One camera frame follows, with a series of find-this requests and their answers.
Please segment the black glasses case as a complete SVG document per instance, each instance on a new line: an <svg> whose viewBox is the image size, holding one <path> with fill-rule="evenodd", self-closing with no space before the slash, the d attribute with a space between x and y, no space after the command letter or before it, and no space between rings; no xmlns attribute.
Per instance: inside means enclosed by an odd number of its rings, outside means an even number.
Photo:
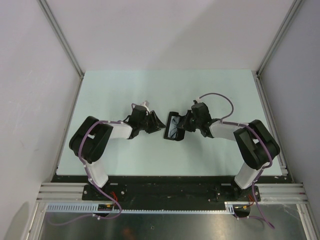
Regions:
<svg viewBox="0 0 320 240"><path fill-rule="evenodd" d="M185 138L185 130L178 128L182 116L178 112L170 111L167 117L163 138L170 141L182 141Z"/></svg>

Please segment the thin wire-frame glasses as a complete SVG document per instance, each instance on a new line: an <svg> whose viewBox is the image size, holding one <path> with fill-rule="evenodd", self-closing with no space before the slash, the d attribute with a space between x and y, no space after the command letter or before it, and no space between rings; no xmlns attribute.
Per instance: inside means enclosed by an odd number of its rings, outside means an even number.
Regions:
<svg viewBox="0 0 320 240"><path fill-rule="evenodd" d="M178 116L173 117L171 120L172 129L170 130L170 133L169 133L169 136L171 138L175 138L177 135L177 132L178 132L177 125L179 121L180 121L180 117Z"/></svg>

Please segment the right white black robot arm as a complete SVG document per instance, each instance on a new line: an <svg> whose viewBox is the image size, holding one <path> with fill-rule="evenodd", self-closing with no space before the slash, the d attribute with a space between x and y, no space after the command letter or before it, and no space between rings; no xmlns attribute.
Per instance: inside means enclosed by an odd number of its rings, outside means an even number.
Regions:
<svg viewBox="0 0 320 240"><path fill-rule="evenodd" d="M230 188L231 196L242 201L249 194L249 189L263 171L273 165L273 159L280 154L280 147L269 130L258 119L249 123L236 123L223 119L211 118L208 106L203 102L195 103L183 116L172 121L176 125L178 139L185 132L200 133L205 138L225 139L237 143L244 163L234 177Z"/></svg>

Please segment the blue cleaning cloth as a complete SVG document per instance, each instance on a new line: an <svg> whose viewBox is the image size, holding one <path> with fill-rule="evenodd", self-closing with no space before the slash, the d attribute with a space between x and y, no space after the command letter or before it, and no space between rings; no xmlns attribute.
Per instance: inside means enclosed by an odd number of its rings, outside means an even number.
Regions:
<svg viewBox="0 0 320 240"><path fill-rule="evenodd" d="M178 116L173 116L171 118L168 130L168 137L174 139L177 136L177 125L179 123L180 118Z"/></svg>

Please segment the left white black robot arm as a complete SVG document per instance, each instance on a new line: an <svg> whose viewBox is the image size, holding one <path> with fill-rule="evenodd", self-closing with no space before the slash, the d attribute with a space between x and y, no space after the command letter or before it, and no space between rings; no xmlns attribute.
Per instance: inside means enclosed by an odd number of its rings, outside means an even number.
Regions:
<svg viewBox="0 0 320 240"><path fill-rule="evenodd" d="M100 200L107 199L111 193L106 184L109 177L100 161L108 141L131 140L141 131L152 134L166 127L146 103L133 104L131 108L131 114L124 120L108 121L88 116L69 141L69 148L82 162L89 182L94 185L93 194Z"/></svg>

